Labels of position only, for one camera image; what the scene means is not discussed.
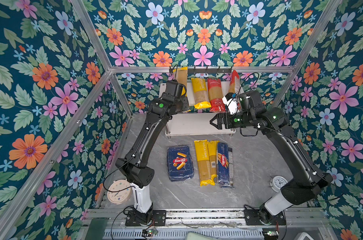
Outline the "red Barilla spaghetti bag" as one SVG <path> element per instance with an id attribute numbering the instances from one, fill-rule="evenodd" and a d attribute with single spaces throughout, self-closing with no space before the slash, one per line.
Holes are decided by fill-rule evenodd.
<path id="1" fill-rule="evenodd" d="M 210 112 L 225 113 L 225 105 L 223 103 L 223 94 L 220 79 L 208 79 L 208 97 L 210 102 Z"/>

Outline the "yellow wholewheat spaghetti bag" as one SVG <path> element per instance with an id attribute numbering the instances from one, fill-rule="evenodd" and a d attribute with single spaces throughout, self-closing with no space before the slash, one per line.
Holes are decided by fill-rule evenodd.
<path id="1" fill-rule="evenodd" d="M 211 108 L 205 79 L 192 78 L 191 83 L 195 101 L 194 107 L 198 110 Z"/>

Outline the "red-ended spaghetti bag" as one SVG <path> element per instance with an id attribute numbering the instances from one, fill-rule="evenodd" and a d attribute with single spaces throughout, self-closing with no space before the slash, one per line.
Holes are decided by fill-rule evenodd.
<path id="1" fill-rule="evenodd" d="M 237 71 L 233 71 L 231 74 L 231 81 L 229 84 L 228 93 L 235 93 L 236 95 L 238 95 L 240 87 L 240 76 Z"/>

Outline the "blue Barilla spaghetti bag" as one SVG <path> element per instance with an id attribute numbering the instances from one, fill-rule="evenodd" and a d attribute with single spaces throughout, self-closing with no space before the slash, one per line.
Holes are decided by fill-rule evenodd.
<path id="1" fill-rule="evenodd" d="M 217 182 L 221 188 L 229 188 L 230 176 L 229 176 L 229 159 L 228 159 L 228 144 L 219 142 L 217 144 Z"/>

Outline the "yellow Pastatime spaghetti bag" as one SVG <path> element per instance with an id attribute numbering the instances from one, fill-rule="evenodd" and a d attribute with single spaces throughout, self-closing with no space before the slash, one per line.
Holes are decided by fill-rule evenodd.
<path id="1" fill-rule="evenodd" d="M 188 67 L 176 67 L 173 71 L 173 76 L 176 81 L 183 84 L 185 88 L 182 90 L 182 95 L 187 96 L 187 78 L 188 78 Z"/>

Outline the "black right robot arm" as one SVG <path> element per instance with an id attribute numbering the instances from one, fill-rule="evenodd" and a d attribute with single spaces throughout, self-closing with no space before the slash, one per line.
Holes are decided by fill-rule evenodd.
<path id="1" fill-rule="evenodd" d="M 218 113 L 210 124 L 218 130 L 255 128 L 275 145 L 293 176 L 277 194 L 260 206 L 259 218 L 268 223 L 291 206 L 315 199 L 323 188 L 331 184 L 332 176 L 313 163 L 282 109 L 267 109 L 258 91 L 239 94 L 237 99 L 239 109 L 234 114 Z"/>

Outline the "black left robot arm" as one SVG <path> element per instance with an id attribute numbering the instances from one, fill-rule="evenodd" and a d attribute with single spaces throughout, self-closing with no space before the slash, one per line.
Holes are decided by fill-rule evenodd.
<path id="1" fill-rule="evenodd" d="M 133 209 L 140 214 L 148 214 L 153 209 L 149 184 L 155 171 L 147 166 L 152 148 L 172 117 L 188 108 L 186 86 L 176 81 L 167 82 L 161 96 L 150 102 L 144 124 L 133 146 L 124 158 L 116 160 L 117 169 L 135 190 Z"/>

